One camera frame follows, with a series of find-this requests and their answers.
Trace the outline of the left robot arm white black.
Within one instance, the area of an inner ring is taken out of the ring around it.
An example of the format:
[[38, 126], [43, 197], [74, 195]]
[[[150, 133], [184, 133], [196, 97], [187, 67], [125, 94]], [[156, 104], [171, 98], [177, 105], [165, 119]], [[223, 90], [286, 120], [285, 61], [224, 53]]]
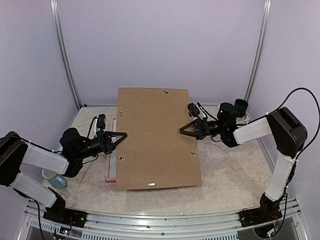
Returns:
[[100, 153], [110, 155], [127, 137], [125, 132], [99, 130], [92, 139], [81, 136], [74, 127], [68, 128], [60, 139], [61, 152], [32, 143], [10, 131], [0, 139], [0, 184], [10, 187], [39, 204], [50, 208], [50, 214], [63, 223], [70, 211], [58, 203], [58, 195], [23, 172], [23, 166], [48, 170], [67, 178], [74, 178], [83, 168], [86, 158]]

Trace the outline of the wooden picture frame pink edge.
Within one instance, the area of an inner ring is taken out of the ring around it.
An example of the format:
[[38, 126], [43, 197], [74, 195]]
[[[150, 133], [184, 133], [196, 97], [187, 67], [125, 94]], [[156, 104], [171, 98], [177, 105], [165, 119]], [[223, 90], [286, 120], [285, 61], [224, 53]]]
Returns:
[[[116, 132], [117, 130], [117, 119], [112, 118], [111, 131]], [[116, 151], [112, 152], [107, 156], [106, 167], [105, 167], [105, 182], [107, 184], [116, 183]]]

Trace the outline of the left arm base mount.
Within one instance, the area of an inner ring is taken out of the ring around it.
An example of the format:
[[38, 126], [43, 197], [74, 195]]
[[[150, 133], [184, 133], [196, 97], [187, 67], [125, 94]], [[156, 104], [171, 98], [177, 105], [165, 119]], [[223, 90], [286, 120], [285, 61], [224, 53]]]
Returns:
[[53, 192], [56, 200], [51, 207], [46, 207], [43, 218], [70, 227], [84, 228], [88, 213], [66, 207], [66, 201], [57, 193]]

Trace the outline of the brown backing board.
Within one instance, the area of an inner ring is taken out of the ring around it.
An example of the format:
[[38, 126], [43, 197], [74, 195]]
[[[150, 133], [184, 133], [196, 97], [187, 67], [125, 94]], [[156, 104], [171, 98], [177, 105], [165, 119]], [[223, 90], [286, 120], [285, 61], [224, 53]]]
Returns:
[[180, 134], [193, 118], [186, 89], [121, 87], [117, 132], [127, 137], [116, 148], [116, 188], [164, 189], [200, 186], [197, 141]]

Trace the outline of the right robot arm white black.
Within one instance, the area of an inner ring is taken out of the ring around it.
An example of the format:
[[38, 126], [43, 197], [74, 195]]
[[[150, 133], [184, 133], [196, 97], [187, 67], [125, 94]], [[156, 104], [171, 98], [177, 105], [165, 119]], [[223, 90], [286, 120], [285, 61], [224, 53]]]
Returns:
[[287, 107], [247, 124], [237, 123], [237, 109], [228, 102], [220, 104], [213, 120], [208, 120], [209, 112], [199, 103], [190, 103], [187, 108], [195, 119], [180, 128], [179, 132], [197, 140], [219, 136], [222, 143], [234, 148], [265, 136], [273, 136], [277, 150], [276, 165], [271, 181], [261, 196], [260, 207], [255, 212], [260, 222], [268, 221], [278, 210], [293, 177], [297, 156], [303, 150], [308, 136], [306, 128]]

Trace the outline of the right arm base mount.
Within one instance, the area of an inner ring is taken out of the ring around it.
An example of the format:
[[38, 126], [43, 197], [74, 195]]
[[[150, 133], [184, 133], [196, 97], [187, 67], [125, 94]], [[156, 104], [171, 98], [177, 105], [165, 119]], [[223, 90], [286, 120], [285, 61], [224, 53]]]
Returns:
[[241, 226], [244, 228], [274, 221], [276, 218], [280, 219], [283, 216], [280, 210], [280, 203], [284, 196], [283, 194], [280, 199], [272, 201], [263, 194], [260, 198], [259, 207], [252, 209], [244, 208], [238, 213]]

